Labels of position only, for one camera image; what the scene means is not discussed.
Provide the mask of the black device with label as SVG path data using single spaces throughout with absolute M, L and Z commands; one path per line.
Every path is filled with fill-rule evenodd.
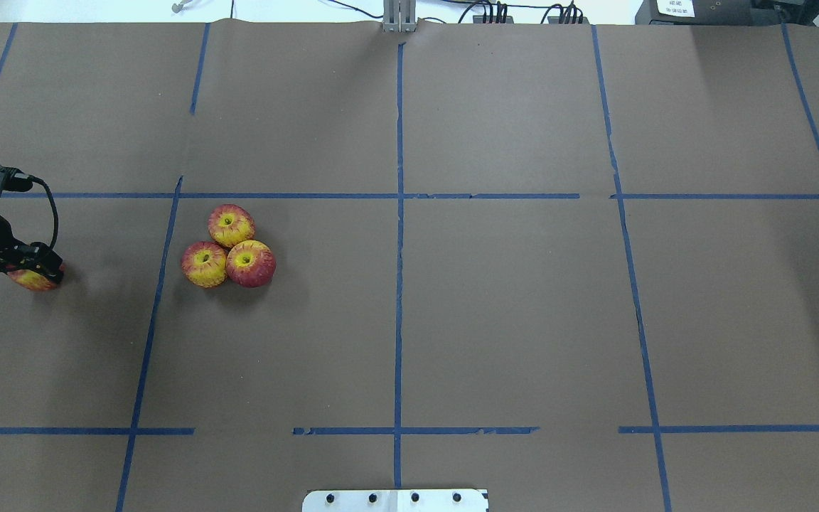
M 812 26 L 819 1 L 643 1 L 635 25 Z

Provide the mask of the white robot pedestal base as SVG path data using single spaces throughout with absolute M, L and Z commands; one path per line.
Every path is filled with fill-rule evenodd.
M 480 489 L 316 490 L 306 494 L 302 511 L 488 511 L 488 492 Z

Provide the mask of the lone red yellow apple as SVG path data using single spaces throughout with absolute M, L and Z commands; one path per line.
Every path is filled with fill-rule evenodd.
M 20 287 L 29 289 L 32 292 L 48 292 L 60 286 L 58 282 L 54 282 L 52 279 L 34 271 L 12 271 L 7 272 L 6 275 Z

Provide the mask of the red yellow apple far front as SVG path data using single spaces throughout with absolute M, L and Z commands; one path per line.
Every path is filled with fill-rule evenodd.
M 221 204 L 208 215 L 208 233 L 221 247 L 236 246 L 255 236 L 254 218 L 235 204 Z

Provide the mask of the silver aluminium frame post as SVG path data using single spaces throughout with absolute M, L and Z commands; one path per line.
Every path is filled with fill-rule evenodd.
M 382 29 L 385 33 L 412 33 L 418 27 L 415 0 L 384 0 Z

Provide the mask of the red yellow apple near pedestal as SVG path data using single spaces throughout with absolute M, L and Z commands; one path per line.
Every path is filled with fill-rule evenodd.
M 271 282 L 277 259 L 269 246 L 257 240 L 244 240 L 231 247 L 225 262 L 227 278 L 241 287 L 263 287 Z

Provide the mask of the red yellow apple beside tape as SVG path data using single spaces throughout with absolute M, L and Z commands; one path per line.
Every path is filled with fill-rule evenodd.
M 195 242 L 180 257 L 186 279 L 202 289 L 218 287 L 228 278 L 225 272 L 228 251 L 215 242 Z

